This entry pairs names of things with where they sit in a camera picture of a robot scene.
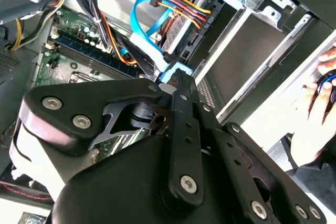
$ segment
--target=person's hand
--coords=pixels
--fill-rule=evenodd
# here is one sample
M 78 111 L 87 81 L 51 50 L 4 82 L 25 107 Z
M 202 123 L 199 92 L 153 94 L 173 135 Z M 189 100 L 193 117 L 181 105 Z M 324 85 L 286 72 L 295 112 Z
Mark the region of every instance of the person's hand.
M 322 54 L 319 59 L 323 62 L 318 67 L 321 74 L 336 69 L 336 48 Z M 336 134 L 336 103 L 328 114 L 325 112 L 333 85 L 336 86 L 336 79 L 332 84 L 324 83 L 315 101 L 316 83 L 310 83 L 302 89 L 302 97 L 297 101 L 298 118 L 291 143 L 292 158 L 298 166 L 313 162 Z
M 334 42 L 334 48 L 320 55 L 319 60 L 322 62 L 318 69 L 322 75 L 328 73 L 331 70 L 336 69 L 336 42 Z M 336 86 L 336 80 L 333 80 L 332 83 Z

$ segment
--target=motherboard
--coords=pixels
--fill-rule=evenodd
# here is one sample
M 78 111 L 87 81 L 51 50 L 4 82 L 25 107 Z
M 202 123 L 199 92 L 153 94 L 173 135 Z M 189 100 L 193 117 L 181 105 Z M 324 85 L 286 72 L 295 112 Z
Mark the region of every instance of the motherboard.
M 33 87 L 62 83 L 137 78 L 137 66 L 122 63 L 112 48 L 103 47 L 95 25 L 80 14 L 61 9 L 38 59 Z M 143 138 L 149 131 L 122 135 L 99 143 L 91 150 L 96 163 Z

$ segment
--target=black metal arm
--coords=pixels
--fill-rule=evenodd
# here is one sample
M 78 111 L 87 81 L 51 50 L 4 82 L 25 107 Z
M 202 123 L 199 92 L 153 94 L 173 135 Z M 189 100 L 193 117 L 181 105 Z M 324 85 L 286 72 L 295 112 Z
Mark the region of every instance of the black metal arm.
M 147 79 L 44 86 L 25 95 L 17 132 L 24 127 L 62 155 L 79 158 L 112 136 L 152 130 L 75 175 L 51 223 L 326 223 L 238 125 L 218 123 L 193 78 L 177 71 L 171 84 L 172 95 Z M 46 98 L 54 100 L 46 105 Z

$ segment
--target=cable tie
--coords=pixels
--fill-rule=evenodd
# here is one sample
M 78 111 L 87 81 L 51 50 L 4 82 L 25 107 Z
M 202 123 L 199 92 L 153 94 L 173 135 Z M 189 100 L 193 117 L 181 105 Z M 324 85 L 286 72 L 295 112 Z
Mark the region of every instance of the cable tie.
M 93 17 L 93 22 L 95 22 L 96 24 L 99 24 L 101 21 L 101 19 L 96 19 L 95 17 Z

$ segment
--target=silver screw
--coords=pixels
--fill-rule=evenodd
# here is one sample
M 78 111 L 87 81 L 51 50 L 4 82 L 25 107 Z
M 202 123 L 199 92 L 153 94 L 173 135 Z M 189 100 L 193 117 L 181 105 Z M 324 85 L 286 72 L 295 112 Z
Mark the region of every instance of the silver screw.
M 190 194 L 194 194 L 197 191 L 196 181 L 188 175 L 183 175 L 182 176 L 181 186 L 184 190 L 187 191 L 187 193 L 190 193 Z
M 154 87 L 153 85 L 149 85 L 148 88 L 154 92 L 157 92 L 156 87 Z
M 180 94 L 180 97 L 181 97 L 183 100 L 185 100 L 185 101 L 188 100 L 188 98 L 187 98 L 185 95 L 183 95 L 183 94 Z
M 206 105 L 206 104 L 203 104 L 203 108 L 205 109 L 205 111 L 207 111 L 207 112 L 210 112 L 210 108 L 209 108 L 209 106 L 208 106 L 208 105 Z
M 304 211 L 304 209 L 302 207 L 300 207 L 299 205 L 296 205 L 296 210 L 299 212 L 299 214 L 304 217 L 305 219 L 308 219 L 308 215 L 306 213 L 306 211 Z
M 260 204 L 257 201 L 252 201 L 251 202 L 251 207 L 253 212 L 262 220 L 266 220 L 267 218 L 267 213 L 262 204 Z
M 58 98 L 47 97 L 42 100 L 42 105 L 50 110 L 59 110 L 63 104 Z
M 73 124 L 81 129 L 87 129 L 91 126 L 91 120 L 85 115 L 76 115 L 72 119 Z
M 237 132 L 237 133 L 240 132 L 240 129 L 239 129 L 237 126 L 235 126 L 235 125 L 232 125 L 232 129 L 233 129 L 235 132 Z
M 321 215 L 319 214 L 319 212 L 317 212 L 317 210 L 314 207 L 309 206 L 309 210 L 317 219 L 319 220 L 321 219 Z

